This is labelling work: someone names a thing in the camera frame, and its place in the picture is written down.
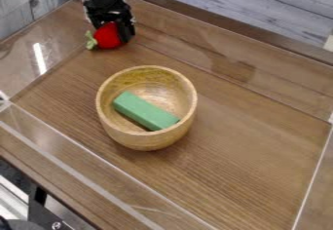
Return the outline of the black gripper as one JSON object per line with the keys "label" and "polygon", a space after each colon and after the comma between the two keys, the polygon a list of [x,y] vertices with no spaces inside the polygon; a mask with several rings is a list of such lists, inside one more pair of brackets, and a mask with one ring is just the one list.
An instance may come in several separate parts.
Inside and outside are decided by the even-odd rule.
{"label": "black gripper", "polygon": [[126,44],[136,36],[136,26],[130,6],[125,0],[83,0],[86,14],[95,28],[105,21],[114,21],[121,42]]}

